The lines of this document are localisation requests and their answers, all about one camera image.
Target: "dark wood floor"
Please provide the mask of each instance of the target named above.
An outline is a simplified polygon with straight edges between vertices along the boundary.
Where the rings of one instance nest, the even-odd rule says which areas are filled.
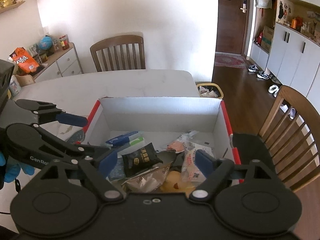
[[[257,79],[246,69],[216,66],[212,82],[220,86],[233,132],[257,134],[275,98],[268,93],[270,80]],[[320,239],[320,178],[297,192],[302,216],[295,234],[302,240]]]

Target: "red rug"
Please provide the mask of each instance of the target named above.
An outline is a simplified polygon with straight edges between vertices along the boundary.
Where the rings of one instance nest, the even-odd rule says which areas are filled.
[[[248,68],[250,66],[250,61],[246,60],[241,55],[216,53],[214,66]]]

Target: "white table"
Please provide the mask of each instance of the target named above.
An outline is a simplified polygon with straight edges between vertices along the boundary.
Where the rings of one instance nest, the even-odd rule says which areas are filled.
[[[102,97],[199,97],[199,93],[191,74],[186,71],[121,70],[69,76],[28,85],[14,100],[51,102],[67,113],[88,116],[95,102]],[[70,129],[70,126],[58,122],[42,127],[62,139],[79,129]],[[21,172],[18,179],[24,186],[30,181],[30,176]],[[15,195],[14,183],[5,183],[0,190],[2,212],[9,212],[10,202]],[[9,215],[0,214],[0,225],[17,232]]]

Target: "blue glove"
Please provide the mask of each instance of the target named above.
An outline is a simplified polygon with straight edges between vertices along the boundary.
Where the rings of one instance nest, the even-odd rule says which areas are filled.
[[[4,166],[4,165],[5,165],[5,158],[2,152],[0,152],[0,166]],[[21,169],[27,175],[33,175],[35,173],[34,167],[18,162],[17,160],[9,156],[8,162],[7,162],[7,168],[4,176],[4,182],[7,182],[7,183],[13,182],[16,179],[16,177],[18,177],[18,175],[20,174]]]

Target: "globe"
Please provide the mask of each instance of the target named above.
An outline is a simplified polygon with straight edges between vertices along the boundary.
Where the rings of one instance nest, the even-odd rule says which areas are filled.
[[[49,36],[43,37],[39,43],[39,48],[42,50],[50,49],[51,46],[52,46],[52,39]]]

